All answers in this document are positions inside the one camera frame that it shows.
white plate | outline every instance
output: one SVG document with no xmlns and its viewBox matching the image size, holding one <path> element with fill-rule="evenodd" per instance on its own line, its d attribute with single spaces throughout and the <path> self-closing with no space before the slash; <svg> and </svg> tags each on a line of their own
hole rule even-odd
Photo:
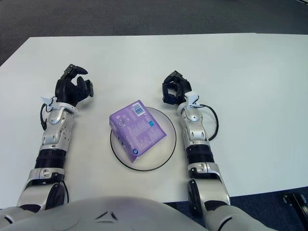
<svg viewBox="0 0 308 231">
<path fill-rule="evenodd" d="M 142 156 L 138 157 L 133 163 L 130 161 L 128 154 L 125 152 L 116 135 L 113 132 L 110 134 L 111 147 L 120 163 L 137 171 L 151 171 L 164 165 L 172 156 L 177 142 L 175 129 L 169 118 L 157 109 L 151 107 L 147 107 L 147 109 L 165 132 L 166 136 Z"/>
</svg>

robotic arm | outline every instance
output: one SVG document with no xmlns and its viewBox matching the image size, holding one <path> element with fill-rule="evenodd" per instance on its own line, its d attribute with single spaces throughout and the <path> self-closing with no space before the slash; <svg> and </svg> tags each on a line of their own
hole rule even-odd
<svg viewBox="0 0 308 231">
<path fill-rule="evenodd" d="M 175 90 L 176 95 L 169 94 Z M 230 205 L 230 197 L 223 182 L 218 164 L 214 162 L 209 141 L 218 132 L 215 111 L 198 102 L 199 95 L 192 91 L 190 83 L 174 71 L 163 82 L 163 101 L 177 104 L 182 135 L 188 160 L 188 199 L 190 213 L 203 217 L 211 231 L 220 230 L 271 230 L 244 211 Z M 216 119 L 216 131 L 208 138 L 203 127 L 203 116 L 198 108 L 208 107 Z"/>
<path fill-rule="evenodd" d="M 69 65 L 57 82 L 55 96 L 42 97 L 44 104 L 40 117 L 45 131 L 35 168 L 30 171 L 17 203 L 23 210 L 38 212 L 64 203 L 64 163 L 71 141 L 74 114 L 77 113 L 75 106 L 88 96 L 93 97 L 90 80 L 84 81 L 79 76 L 77 86 L 71 82 L 78 74 L 85 75 L 87 71 L 79 66 Z M 44 108 L 49 113 L 45 120 L 42 118 Z"/>
</svg>

blue label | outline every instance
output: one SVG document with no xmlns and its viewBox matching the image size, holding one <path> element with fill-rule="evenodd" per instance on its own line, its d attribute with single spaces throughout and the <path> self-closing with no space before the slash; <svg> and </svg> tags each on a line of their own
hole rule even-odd
<svg viewBox="0 0 308 231">
<path fill-rule="evenodd" d="M 133 149 L 133 153 L 135 154 L 135 155 L 138 155 L 138 153 L 139 153 L 139 151 L 137 150 L 137 149 Z"/>
</svg>

circular logo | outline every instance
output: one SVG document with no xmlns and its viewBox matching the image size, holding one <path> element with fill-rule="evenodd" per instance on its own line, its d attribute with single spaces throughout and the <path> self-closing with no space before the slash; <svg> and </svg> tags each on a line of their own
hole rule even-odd
<svg viewBox="0 0 308 231">
<path fill-rule="evenodd" d="M 118 124 L 120 127 L 124 127 L 125 124 L 126 124 L 126 122 L 125 122 L 125 120 L 121 119 L 121 120 L 119 120 L 119 122 L 118 122 L 117 124 Z"/>
<path fill-rule="evenodd" d="M 135 154 L 135 155 L 138 155 L 138 153 L 139 153 L 139 151 L 137 150 L 137 149 L 133 149 L 133 153 Z"/>
</svg>

black cable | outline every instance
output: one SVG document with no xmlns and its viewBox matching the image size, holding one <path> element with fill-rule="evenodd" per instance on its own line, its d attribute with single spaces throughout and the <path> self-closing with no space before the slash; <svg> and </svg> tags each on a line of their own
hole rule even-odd
<svg viewBox="0 0 308 231">
<path fill-rule="evenodd" d="M 51 109 L 50 111 L 47 111 L 47 105 L 46 105 L 46 107 L 45 107 L 45 110 L 46 110 L 46 112 L 47 112 L 47 113 L 49 113 L 49 112 L 51 112 L 51 111 L 52 111 L 52 109 Z"/>
<path fill-rule="evenodd" d="M 69 202 L 69 197 L 68 197 L 68 189 L 67 189 L 67 186 L 64 182 L 64 180 L 62 181 L 63 185 L 64 185 L 64 188 L 65 188 L 65 191 L 66 191 L 66 196 L 67 196 L 67 203 Z"/>
<path fill-rule="evenodd" d="M 47 124 L 46 124 L 46 121 L 44 121 L 44 119 L 43 119 L 43 109 L 44 109 L 44 107 L 47 107 L 47 105 L 45 104 L 45 103 L 43 103 L 43 105 L 42 105 L 42 107 L 41 107 L 41 109 L 40 109 L 40 115 L 39 115 L 39 117 L 40 117 L 40 124 L 42 125 L 42 127 L 43 127 L 43 129 L 44 129 L 44 131 L 46 130 L 46 128 L 47 128 Z"/>
<path fill-rule="evenodd" d="M 210 109 L 215 117 L 215 120 L 216 120 L 216 129 L 215 129 L 215 132 L 214 134 L 208 139 L 209 141 L 213 140 L 216 136 L 217 136 L 217 133 L 218 133 L 218 128 L 219 128 L 219 123 L 218 123 L 218 117 L 217 117 L 217 114 L 216 112 L 214 111 L 213 108 L 211 108 L 210 106 L 207 106 L 205 104 L 200 104 L 200 107 L 197 107 L 197 108 L 201 108 L 201 107 L 207 107 L 208 109 Z"/>
<path fill-rule="evenodd" d="M 198 96 L 198 99 L 199 99 L 199 96 Z M 194 104 L 195 102 L 197 102 L 197 101 L 198 101 L 198 99 L 196 99 L 196 100 L 193 102 L 193 104 Z"/>
</svg>

